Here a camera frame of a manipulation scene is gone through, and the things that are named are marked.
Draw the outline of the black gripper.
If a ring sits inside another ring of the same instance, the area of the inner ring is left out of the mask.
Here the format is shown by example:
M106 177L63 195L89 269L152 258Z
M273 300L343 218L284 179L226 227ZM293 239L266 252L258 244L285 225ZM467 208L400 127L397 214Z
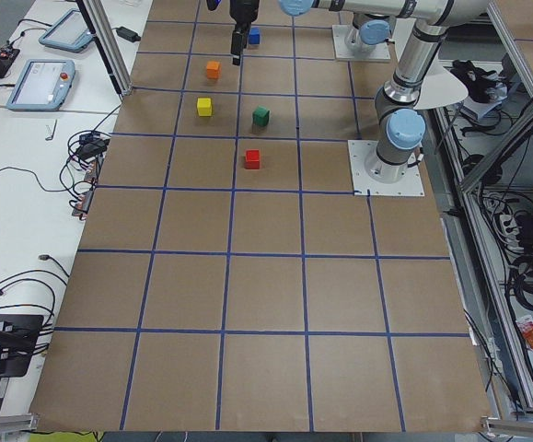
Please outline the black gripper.
M244 50L247 48L249 23L259 14L260 0L230 0L229 15L237 22L231 35L230 52L233 65L241 65Z

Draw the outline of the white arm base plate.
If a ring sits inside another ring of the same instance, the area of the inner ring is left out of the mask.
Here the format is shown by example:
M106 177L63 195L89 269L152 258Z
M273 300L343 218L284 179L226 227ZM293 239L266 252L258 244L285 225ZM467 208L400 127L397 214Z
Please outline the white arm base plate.
M424 197L416 156L391 166L377 157L376 140L349 140L348 152L353 193L360 196Z

